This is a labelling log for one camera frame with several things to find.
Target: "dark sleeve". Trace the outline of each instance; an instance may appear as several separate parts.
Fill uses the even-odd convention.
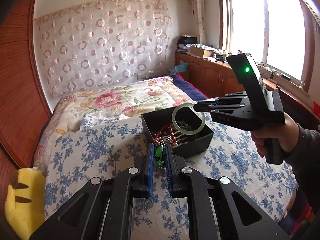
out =
[[[320,133],[298,126],[298,143],[285,161],[292,166],[299,187],[317,213],[320,208]]]

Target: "wooden cabinet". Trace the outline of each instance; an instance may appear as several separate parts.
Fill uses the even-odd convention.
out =
[[[239,84],[235,76],[235,73],[231,68],[224,69],[224,74],[221,83],[223,87],[223,95],[244,91],[243,85]]]
[[[204,88],[203,80],[204,80],[205,68],[201,67],[201,65],[195,61],[190,61],[188,63],[189,63],[188,69],[190,73],[197,73],[196,75],[189,74],[190,83],[193,84],[200,91],[202,91]]]
[[[179,64],[180,60],[189,63],[190,82],[209,98],[244,91],[228,64],[176,54],[175,64]]]
[[[222,78],[223,68],[211,64],[211,62],[206,62],[204,79],[202,80],[203,89],[201,91],[210,98],[221,95],[223,93]]]

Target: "human hand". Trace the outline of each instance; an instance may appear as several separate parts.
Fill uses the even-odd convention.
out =
[[[291,152],[298,143],[299,127],[296,122],[284,113],[285,125],[264,126],[259,130],[251,131],[251,138],[254,141],[258,154],[263,158],[267,155],[264,146],[264,139],[277,138],[281,148],[285,152]]]

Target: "window frame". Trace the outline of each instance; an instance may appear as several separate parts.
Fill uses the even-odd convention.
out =
[[[220,1],[220,42],[219,49],[231,51],[232,50],[232,0],[219,0]],[[263,50],[263,62],[267,61],[268,45],[269,45],[269,11],[267,1],[265,1],[265,41]],[[314,57],[315,57],[315,38],[314,38],[314,25],[313,16],[303,0],[299,0],[304,17],[305,25],[305,56],[302,69],[301,80],[292,77],[290,74],[279,69],[280,72],[290,76],[291,83],[302,88],[308,92],[313,72]]]

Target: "yellow plush toy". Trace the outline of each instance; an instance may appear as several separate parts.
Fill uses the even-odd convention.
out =
[[[7,221],[22,240],[44,222],[45,177],[31,168],[20,169],[10,177],[4,212]]]

